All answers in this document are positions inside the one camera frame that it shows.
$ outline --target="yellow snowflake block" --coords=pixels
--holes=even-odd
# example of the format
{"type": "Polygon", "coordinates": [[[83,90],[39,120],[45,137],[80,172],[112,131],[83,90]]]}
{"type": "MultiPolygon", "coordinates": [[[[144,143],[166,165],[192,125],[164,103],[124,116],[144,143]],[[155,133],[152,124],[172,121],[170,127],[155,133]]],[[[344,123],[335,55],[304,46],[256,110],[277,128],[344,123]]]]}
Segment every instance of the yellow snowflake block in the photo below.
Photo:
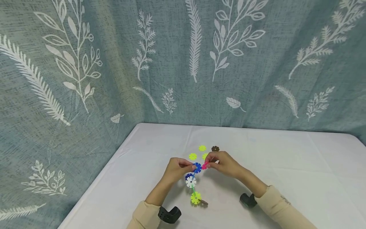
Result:
{"type": "Polygon", "coordinates": [[[191,202],[195,205],[201,203],[201,194],[199,192],[194,192],[191,195],[191,202]]]}
{"type": "Polygon", "coordinates": [[[190,154],[189,159],[191,159],[191,160],[197,159],[197,154],[190,154]]]}
{"type": "Polygon", "coordinates": [[[205,151],[206,150],[206,146],[200,145],[198,149],[199,149],[199,151],[205,151]]]}

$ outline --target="white fern print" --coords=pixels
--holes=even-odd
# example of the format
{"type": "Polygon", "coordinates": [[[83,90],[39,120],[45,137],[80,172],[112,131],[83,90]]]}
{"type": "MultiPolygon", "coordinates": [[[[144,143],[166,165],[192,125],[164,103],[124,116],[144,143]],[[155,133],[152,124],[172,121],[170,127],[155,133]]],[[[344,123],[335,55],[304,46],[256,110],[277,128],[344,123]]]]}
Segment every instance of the white fern print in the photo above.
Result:
{"type": "Polygon", "coordinates": [[[85,53],[84,55],[81,53],[84,42],[86,40],[93,42],[94,36],[90,33],[89,23],[85,24],[85,22],[82,21],[82,16],[83,14],[85,14],[85,8],[82,5],[83,0],[68,1],[71,6],[72,12],[74,12],[76,16],[76,24],[71,17],[67,17],[67,22],[65,21],[67,14],[65,0],[52,0],[53,6],[55,7],[59,16],[61,27],[45,13],[34,12],[34,14],[48,27],[63,33],[64,37],[66,38],[66,40],[64,40],[54,34],[48,34],[43,37],[45,41],[53,45],[46,45],[46,48],[51,53],[57,56],[55,60],[60,71],[67,77],[71,78],[72,81],[75,83],[74,84],[71,82],[64,82],[64,85],[68,89],[74,90],[81,97],[85,110],[87,113],[89,113],[85,101],[94,94],[95,88],[91,87],[90,83],[88,83],[84,88],[82,81],[84,81],[87,77],[93,79],[100,78],[101,74],[99,72],[91,71],[95,64],[101,67],[103,65],[103,62],[100,60],[100,50],[97,49],[96,51],[94,51],[93,46],[90,48],[90,58],[87,53],[85,53]],[[65,23],[68,25],[71,33],[75,37],[71,36],[70,33],[66,31],[64,26],[65,23]],[[69,50],[71,50],[71,53],[66,50],[62,51],[61,53],[54,46],[58,46],[60,48],[69,48],[69,50]]]}
{"type": "Polygon", "coordinates": [[[200,18],[198,16],[197,5],[194,0],[186,0],[189,21],[191,22],[191,47],[189,48],[190,60],[189,60],[189,70],[191,76],[193,76],[194,82],[197,83],[197,72],[199,66],[199,49],[201,46],[201,24],[200,18]]]}
{"type": "Polygon", "coordinates": [[[41,77],[41,72],[38,67],[31,64],[30,59],[19,50],[19,47],[12,44],[6,35],[1,38],[0,34],[0,51],[9,56],[10,59],[16,61],[16,67],[20,70],[21,74],[28,80],[32,86],[32,91],[38,95],[40,102],[45,106],[47,113],[56,120],[61,120],[67,126],[70,125],[65,120],[64,110],[61,108],[60,103],[54,98],[51,89],[48,84],[41,77]]]}
{"type": "Polygon", "coordinates": [[[153,60],[147,57],[147,54],[155,54],[155,49],[152,48],[154,46],[155,41],[153,38],[155,37],[155,31],[151,29],[151,23],[153,22],[152,16],[148,14],[145,18],[144,13],[140,9],[138,11],[139,19],[137,20],[137,25],[140,27],[139,34],[142,37],[142,41],[139,41],[138,44],[142,49],[136,49],[137,57],[132,58],[132,63],[137,67],[137,78],[140,79],[140,71],[149,69],[149,65],[147,63],[151,63],[153,60]]]}
{"type": "Polygon", "coordinates": [[[40,193],[40,194],[48,194],[49,196],[53,195],[64,195],[66,187],[62,187],[65,183],[65,173],[62,173],[60,170],[57,174],[57,177],[55,177],[55,172],[47,171],[46,174],[44,174],[43,164],[36,160],[35,166],[31,167],[33,171],[36,171],[38,173],[33,173],[32,176],[29,177],[31,180],[30,182],[21,182],[22,185],[30,186],[30,188],[24,189],[24,191],[30,191],[32,190],[33,193],[40,193]]]}
{"type": "Polygon", "coordinates": [[[320,92],[318,94],[314,94],[314,99],[310,99],[309,103],[307,104],[307,115],[308,119],[307,121],[310,121],[310,118],[315,116],[315,113],[320,113],[322,110],[326,110],[326,108],[329,106],[329,104],[325,104],[328,102],[328,95],[333,91],[334,87],[327,88],[325,92],[320,92]]]}
{"type": "Polygon", "coordinates": [[[124,115],[121,116],[120,113],[116,114],[115,116],[111,117],[111,121],[114,122],[114,123],[119,123],[119,119],[121,117],[123,117],[124,115]]]}
{"type": "Polygon", "coordinates": [[[297,106],[297,101],[296,101],[295,96],[288,89],[284,88],[283,86],[275,85],[275,88],[277,90],[279,90],[284,96],[286,96],[286,98],[288,99],[288,103],[290,104],[290,108],[291,108],[292,114],[296,118],[299,118],[297,116],[298,106],[297,106]]]}
{"type": "Polygon", "coordinates": [[[167,111],[169,111],[170,116],[172,116],[173,110],[177,107],[177,103],[173,103],[175,101],[173,98],[173,88],[168,89],[168,92],[163,94],[161,99],[167,111]]]}
{"type": "Polygon", "coordinates": [[[42,205],[31,205],[28,207],[14,207],[10,209],[0,209],[0,221],[6,219],[14,219],[16,217],[27,216],[36,212],[39,208],[45,206],[46,204],[42,205]]]}
{"type": "Polygon", "coordinates": [[[229,8],[229,15],[227,15],[224,10],[219,10],[216,12],[216,16],[222,22],[222,24],[220,25],[218,20],[214,20],[217,31],[215,31],[213,35],[213,44],[217,50],[217,53],[212,51],[210,52],[211,58],[215,61],[215,70],[213,72],[212,82],[215,79],[216,71],[219,69],[225,69],[229,65],[229,63],[226,62],[227,56],[220,59],[221,54],[229,51],[234,56],[242,56],[244,55],[243,51],[236,48],[238,44],[245,43],[248,48],[257,47],[257,44],[254,42],[254,40],[259,39],[265,34],[264,30],[256,30],[251,33],[252,25],[249,25],[241,35],[239,35],[239,30],[236,30],[233,33],[231,33],[231,31],[246,16],[250,16],[254,21],[259,21],[265,18],[265,15],[262,12],[259,12],[259,10],[261,10],[267,4],[268,0],[261,1],[258,4],[257,0],[247,0],[244,6],[244,0],[238,0],[235,13],[236,18],[234,17],[235,20],[233,23],[231,21],[231,16],[234,14],[234,0],[222,0],[222,2],[229,8]]]}
{"type": "Polygon", "coordinates": [[[161,113],[164,113],[160,108],[159,108],[159,106],[155,103],[155,101],[154,101],[154,99],[153,99],[153,97],[145,90],[145,89],[143,89],[142,87],[133,87],[133,89],[135,89],[135,90],[138,90],[138,91],[140,91],[140,92],[142,92],[142,93],[144,93],[149,99],[150,99],[150,101],[151,101],[151,103],[152,103],[152,105],[153,105],[153,107],[154,107],[154,109],[155,110],[157,110],[157,111],[160,111],[161,113]]]}
{"type": "Polygon", "coordinates": [[[234,109],[240,108],[243,112],[246,112],[245,110],[242,109],[240,101],[233,99],[233,98],[226,97],[226,102],[229,104],[230,107],[232,107],[234,109]]]}
{"type": "Polygon", "coordinates": [[[291,70],[288,75],[288,79],[291,79],[292,74],[300,65],[307,66],[318,64],[320,59],[310,58],[314,55],[316,56],[324,56],[330,55],[333,53],[333,50],[330,48],[325,48],[324,46],[329,42],[333,42],[334,44],[338,44],[341,42],[345,42],[347,37],[344,34],[350,31],[355,25],[359,18],[361,18],[364,14],[364,10],[361,9],[362,3],[366,2],[365,0],[341,0],[339,2],[339,10],[335,11],[332,19],[334,24],[337,26],[335,30],[332,32],[330,26],[326,25],[321,32],[322,43],[318,46],[318,37],[314,37],[310,43],[310,46],[307,48],[301,48],[298,51],[296,60],[297,64],[291,70]]]}

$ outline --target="white leaf print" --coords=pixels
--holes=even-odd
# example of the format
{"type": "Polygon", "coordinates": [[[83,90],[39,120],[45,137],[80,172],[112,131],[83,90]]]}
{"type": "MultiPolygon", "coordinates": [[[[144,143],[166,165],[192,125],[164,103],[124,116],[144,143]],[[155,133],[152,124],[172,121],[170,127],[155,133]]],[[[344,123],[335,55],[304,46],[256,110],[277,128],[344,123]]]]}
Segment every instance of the white leaf print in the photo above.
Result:
{"type": "Polygon", "coordinates": [[[56,29],[61,30],[60,27],[57,25],[57,23],[47,14],[41,13],[41,12],[34,12],[34,14],[47,26],[56,29]]]}
{"type": "Polygon", "coordinates": [[[56,58],[56,64],[65,75],[75,80],[72,70],[62,60],[56,58]]]}
{"type": "Polygon", "coordinates": [[[54,177],[55,171],[53,171],[52,173],[47,171],[47,175],[44,175],[44,169],[42,167],[43,164],[40,164],[39,161],[36,160],[35,166],[32,166],[31,168],[33,171],[36,171],[38,173],[33,173],[33,176],[29,177],[29,179],[31,179],[30,182],[21,182],[22,185],[29,186],[29,188],[24,189],[24,191],[32,190],[32,193],[48,194],[49,196],[67,196],[66,194],[64,194],[66,187],[61,187],[65,183],[65,179],[63,179],[65,174],[62,173],[61,170],[59,170],[57,177],[54,177]]]}
{"type": "Polygon", "coordinates": [[[72,65],[75,66],[75,60],[74,58],[68,53],[67,51],[63,51],[65,59],[72,65]]]}
{"type": "Polygon", "coordinates": [[[137,67],[137,78],[139,81],[141,81],[140,71],[149,69],[149,66],[144,63],[148,63],[148,60],[151,60],[151,58],[148,59],[146,55],[156,53],[154,49],[149,49],[149,47],[152,47],[155,44],[155,42],[152,40],[155,37],[155,31],[151,29],[152,22],[152,16],[148,14],[145,18],[144,13],[141,9],[139,9],[139,19],[137,20],[137,25],[140,29],[143,29],[140,30],[140,35],[143,41],[139,41],[139,46],[141,47],[144,54],[142,54],[142,52],[137,49],[138,57],[132,58],[132,63],[137,67]]]}
{"type": "Polygon", "coordinates": [[[48,49],[48,51],[50,51],[51,53],[55,54],[56,56],[59,56],[62,58],[62,54],[60,51],[58,51],[56,48],[46,45],[46,48],[48,49]]]}
{"type": "Polygon", "coordinates": [[[284,96],[286,96],[286,98],[288,99],[288,103],[290,104],[292,114],[296,118],[299,118],[297,116],[297,114],[298,114],[298,105],[297,105],[297,101],[296,101],[295,96],[289,90],[284,88],[283,86],[275,85],[275,88],[277,90],[279,90],[284,96]]]}
{"type": "Polygon", "coordinates": [[[161,98],[163,101],[164,106],[166,107],[166,110],[169,112],[170,116],[172,116],[173,110],[177,107],[177,103],[174,103],[173,98],[173,88],[168,89],[168,92],[163,94],[163,97],[161,98]]]}
{"type": "Polygon", "coordinates": [[[233,13],[234,0],[222,0],[222,3],[229,8],[229,12],[227,12],[227,8],[224,10],[218,10],[216,12],[216,18],[222,22],[221,25],[217,19],[214,19],[214,24],[217,31],[214,32],[213,43],[217,51],[210,52],[210,56],[215,63],[212,81],[214,81],[215,74],[219,69],[224,69],[229,65],[229,63],[222,63],[220,65],[221,55],[224,52],[229,51],[234,56],[242,56],[243,52],[240,49],[237,49],[235,47],[236,45],[245,43],[248,48],[257,47],[257,44],[251,40],[262,37],[265,34],[264,30],[257,30],[248,37],[252,28],[252,25],[249,25],[246,27],[241,37],[236,42],[239,36],[239,30],[234,30],[234,27],[238,25],[238,23],[246,16],[251,17],[254,21],[265,18],[265,15],[258,11],[261,10],[267,4],[267,2],[267,0],[264,0],[257,4],[257,0],[247,0],[246,4],[244,5],[244,0],[238,0],[236,5],[237,15],[233,16],[233,14],[235,14],[233,13]]]}
{"type": "Polygon", "coordinates": [[[220,19],[222,21],[229,20],[228,15],[226,15],[226,12],[223,11],[223,10],[217,11],[216,16],[217,16],[218,19],[220,19]]]}
{"type": "Polygon", "coordinates": [[[85,87],[84,94],[87,95],[90,92],[90,83],[85,87]]]}
{"type": "Polygon", "coordinates": [[[114,123],[119,123],[119,119],[121,117],[123,117],[124,115],[121,116],[120,113],[116,114],[115,116],[111,117],[111,121],[114,122],[114,123]]]}
{"type": "Polygon", "coordinates": [[[258,39],[258,38],[262,37],[265,33],[266,33],[266,32],[265,32],[264,30],[256,30],[255,32],[253,32],[253,33],[250,35],[249,39],[251,39],[251,40],[256,40],[256,39],[258,39]]]}
{"type": "Polygon", "coordinates": [[[69,27],[71,29],[71,32],[75,35],[75,37],[78,37],[78,31],[76,30],[76,25],[75,25],[74,20],[71,17],[68,17],[67,22],[69,23],[69,27]]]}
{"type": "Polygon", "coordinates": [[[199,52],[201,46],[201,24],[198,16],[197,5],[194,0],[186,0],[188,16],[191,23],[191,47],[189,48],[190,60],[189,69],[194,82],[197,83],[197,72],[199,66],[199,52]]]}
{"type": "Polygon", "coordinates": [[[6,36],[3,36],[3,39],[1,39],[1,34],[0,51],[17,62],[16,67],[31,84],[32,90],[36,95],[39,96],[38,98],[41,100],[43,106],[45,106],[47,113],[54,119],[61,120],[63,123],[69,126],[70,123],[65,120],[63,108],[61,108],[59,102],[53,96],[48,84],[43,80],[43,77],[41,77],[38,67],[32,65],[30,59],[27,59],[27,56],[19,50],[19,47],[15,44],[12,44],[10,40],[6,38],[6,36]]]}
{"type": "Polygon", "coordinates": [[[332,32],[330,29],[330,26],[326,25],[321,30],[321,38],[322,43],[318,46],[318,38],[314,37],[310,43],[310,46],[305,49],[305,55],[299,60],[298,56],[296,58],[297,64],[294,66],[294,68],[291,70],[291,72],[288,75],[288,79],[291,79],[292,74],[294,71],[301,65],[307,66],[312,64],[318,64],[320,62],[319,59],[312,59],[310,58],[313,55],[329,55],[333,51],[331,49],[325,49],[325,45],[327,45],[329,42],[333,42],[335,44],[340,42],[345,42],[347,37],[342,36],[340,37],[340,34],[344,34],[347,31],[350,31],[354,25],[351,25],[351,23],[357,21],[360,19],[363,14],[364,10],[361,9],[363,2],[362,1],[348,1],[348,0],[342,0],[339,3],[339,8],[343,9],[346,8],[347,11],[344,12],[344,10],[337,10],[332,15],[332,20],[336,24],[335,30],[332,32]]]}
{"type": "Polygon", "coordinates": [[[135,90],[138,90],[138,91],[140,91],[140,92],[142,92],[142,93],[144,93],[149,99],[150,99],[150,101],[151,101],[151,103],[152,103],[152,105],[153,105],[153,107],[154,107],[154,109],[155,110],[157,110],[157,111],[160,111],[161,113],[164,113],[160,108],[159,108],[159,106],[155,103],[155,101],[154,101],[154,99],[153,99],[153,97],[145,90],[145,89],[143,89],[142,87],[133,87],[133,89],[135,89],[135,90]]]}
{"type": "Polygon", "coordinates": [[[90,74],[90,72],[93,70],[93,67],[95,65],[101,67],[103,65],[103,62],[99,59],[100,58],[100,50],[97,49],[94,53],[94,48],[91,46],[90,49],[90,59],[88,58],[88,55],[86,52],[83,53],[83,45],[86,43],[86,40],[89,40],[90,42],[93,42],[94,36],[90,33],[90,25],[89,23],[83,22],[83,14],[85,14],[85,8],[82,5],[83,0],[77,1],[69,1],[70,6],[73,10],[69,10],[69,12],[73,12],[74,16],[76,18],[76,24],[75,21],[72,19],[72,17],[67,17],[67,25],[64,25],[64,20],[67,16],[67,8],[65,0],[57,0],[53,1],[53,6],[55,10],[57,11],[58,18],[60,20],[61,28],[56,24],[56,22],[49,16],[45,15],[44,13],[40,12],[34,12],[37,17],[42,20],[46,25],[60,30],[62,33],[58,33],[59,35],[63,35],[64,37],[59,37],[53,34],[49,34],[43,37],[44,40],[46,40],[48,43],[53,44],[55,46],[65,46],[65,48],[68,48],[69,50],[63,50],[61,52],[54,47],[51,47],[49,45],[46,45],[47,49],[57,55],[59,58],[56,58],[56,64],[59,67],[60,71],[64,73],[66,76],[72,78],[75,81],[76,84],[76,94],[80,96],[84,108],[87,113],[89,113],[88,108],[86,107],[86,99],[90,97],[91,93],[94,92],[94,88],[92,88],[88,95],[84,95],[83,93],[85,90],[86,84],[83,83],[86,77],[91,78],[99,78],[100,73],[97,75],[94,72],[90,74]]]}
{"type": "Polygon", "coordinates": [[[64,46],[67,45],[67,43],[59,36],[49,34],[43,37],[45,41],[47,41],[50,44],[56,45],[56,46],[64,46]]]}
{"type": "Polygon", "coordinates": [[[314,94],[314,99],[310,99],[309,103],[307,104],[307,113],[308,116],[307,121],[310,121],[310,118],[316,116],[315,113],[320,113],[322,110],[326,110],[329,104],[325,104],[328,102],[328,95],[333,91],[334,87],[327,88],[325,92],[320,92],[318,94],[314,94]]]}
{"type": "Polygon", "coordinates": [[[210,57],[214,60],[216,60],[216,55],[214,52],[210,51],[210,57]]]}
{"type": "Polygon", "coordinates": [[[236,100],[236,99],[233,99],[233,98],[229,98],[229,97],[226,97],[226,102],[229,104],[230,107],[236,109],[236,108],[240,108],[243,112],[246,112],[245,110],[243,110],[241,108],[241,103],[240,101],[236,100]]]}
{"type": "Polygon", "coordinates": [[[76,90],[76,86],[70,82],[64,82],[64,85],[71,90],[76,90]]]}
{"type": "Polygon", "coordinates": [[[27,216],[36,212],[39,208],[45,206],[46,203],[42,205],[31,205],[27,207],[14,207],[10,209],[0,209],[0,221],[6,219],[14,219],[16,217],[27,216]]]}
{"type": "Polygon", "coordinates": [[[233,50],[229,50],[234,56],[242,56],[244,55],[243,51],[241,51],[240,49],[233,49],[233,50]]]}

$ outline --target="curtain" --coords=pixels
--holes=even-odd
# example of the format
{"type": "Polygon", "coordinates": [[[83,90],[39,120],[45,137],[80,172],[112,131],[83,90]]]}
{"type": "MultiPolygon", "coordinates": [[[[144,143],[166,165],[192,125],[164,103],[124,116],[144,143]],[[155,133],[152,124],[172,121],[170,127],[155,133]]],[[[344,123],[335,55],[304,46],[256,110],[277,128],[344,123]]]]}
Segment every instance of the curtain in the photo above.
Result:
{"type": "Polygon", "coordinates": [[[365,5],[0,1],[0,228],[56,228],[140,122],[365,143],[365,5]]]}

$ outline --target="finger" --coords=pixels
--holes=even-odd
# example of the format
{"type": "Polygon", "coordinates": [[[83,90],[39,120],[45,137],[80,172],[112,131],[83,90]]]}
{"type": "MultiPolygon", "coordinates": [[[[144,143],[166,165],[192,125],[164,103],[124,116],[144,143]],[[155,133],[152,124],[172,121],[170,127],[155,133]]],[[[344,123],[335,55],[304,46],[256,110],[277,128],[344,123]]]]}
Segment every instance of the finger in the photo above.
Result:
{"type": "Polygon", "coordinates": [[[211,161],[217,161],[218,158],[218,152],[209,152],[209,154],[206,156],[205,163],[209,163],[211,161]]]}
{"type": "Polygon", "coordinates": [[[183,159],[183,158],[177,158],[177,161],[178,161],[178,164],[180,165],[180,166],[188,166],[188,165],[193,165],[193,163],[192,162],[190,162],[190,161],[187,161],[186,159],[183,159]]]}
{"type": "Polygon", "coordinates": [[[221,171],[221,167],[222,167],[222,165],[216,164],[214,162],[210,162],[210,163],[207,164],[207,168],[214,168],[218,171],[221,171]]]}

